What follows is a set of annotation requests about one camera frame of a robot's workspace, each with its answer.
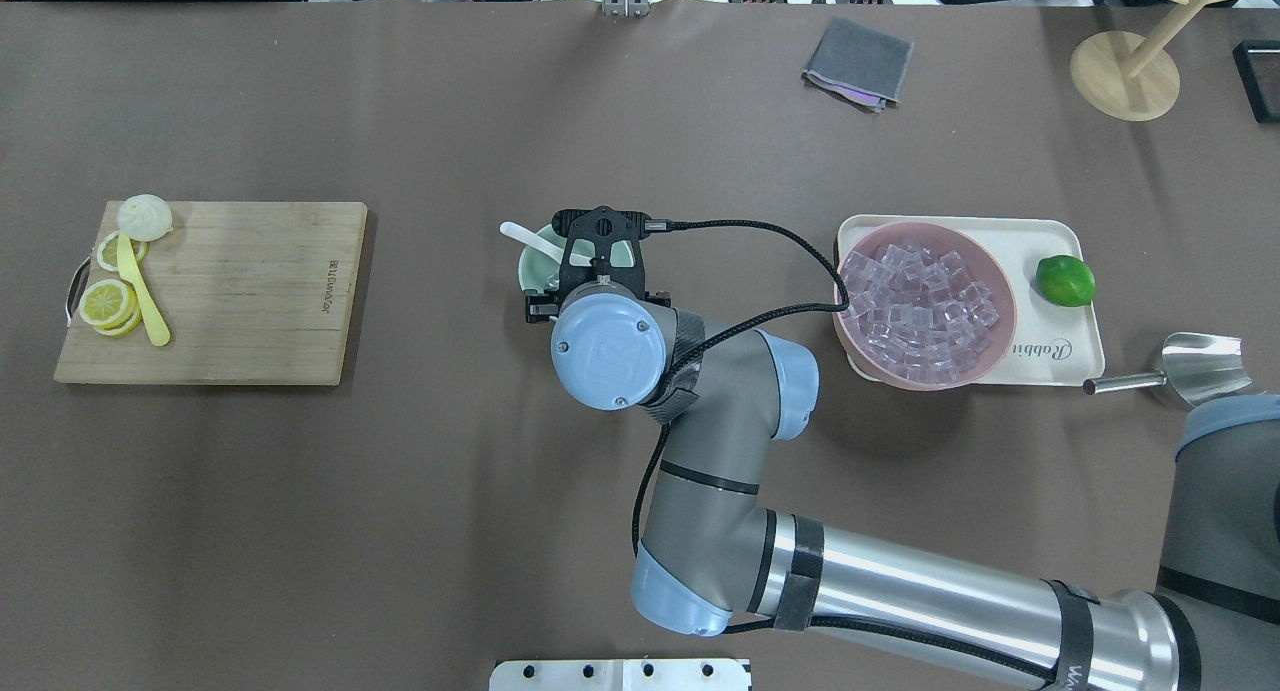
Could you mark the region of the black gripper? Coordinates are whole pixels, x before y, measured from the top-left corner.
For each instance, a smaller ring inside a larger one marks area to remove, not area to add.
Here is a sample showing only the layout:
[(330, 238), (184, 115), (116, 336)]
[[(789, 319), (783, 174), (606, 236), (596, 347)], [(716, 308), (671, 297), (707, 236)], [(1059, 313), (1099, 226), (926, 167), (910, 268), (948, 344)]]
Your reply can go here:
[[(596, 209), (562, 209), (554, 214), (550, 226), (556, 234), (564, 237), (568, 252), (579, 241), (585, 241), (591, 244), (591, 255), (585, 264), (562, 261), (557, 271), (557, 289), (525, 290), (526, 322), (539, 325), (556, 319), (577, 287), (596, 282), (622, 287), (641, 302), (671, 307), (668, 293), (646, 290), (645, 267), (639, 248), (640, 241), (648, 235), (669, 232), (668, 220), (654, 220), (645, 212), (616, 211), (608, 205), (599, 205)], [(616, 243), (628, 244), (634, 255), (630, 267), (612, 262), (612, 246)]]

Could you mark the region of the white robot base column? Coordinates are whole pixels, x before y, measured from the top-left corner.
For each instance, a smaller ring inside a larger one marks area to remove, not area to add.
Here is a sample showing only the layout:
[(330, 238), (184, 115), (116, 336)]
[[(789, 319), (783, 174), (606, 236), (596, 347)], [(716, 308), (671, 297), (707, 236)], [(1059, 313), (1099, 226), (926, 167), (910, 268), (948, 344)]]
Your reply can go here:
[(508, 660), (489, 690), (753, 690), (750, 662), (732, 658)]

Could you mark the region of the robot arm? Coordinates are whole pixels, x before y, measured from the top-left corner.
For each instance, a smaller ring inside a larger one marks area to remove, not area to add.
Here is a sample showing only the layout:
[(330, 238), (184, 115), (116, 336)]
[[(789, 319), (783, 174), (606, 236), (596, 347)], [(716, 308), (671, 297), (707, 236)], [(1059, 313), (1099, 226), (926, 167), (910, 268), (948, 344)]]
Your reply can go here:
[[(904, 390), (855, 375), (829, 322), (730, 322), (716, 290), (783, 270), (682, 221), (703, 290), (635, 266), (561, 273), (552, 363), (594, 409), (668, 430), (637, 541), (641, 614), (689, 635), (831, 635), (963, 685), (1277, 687), (1277, 399), (1190, 409), (1066, 386)], [(1192, 436), (1183, 426), (1189, 415)]]

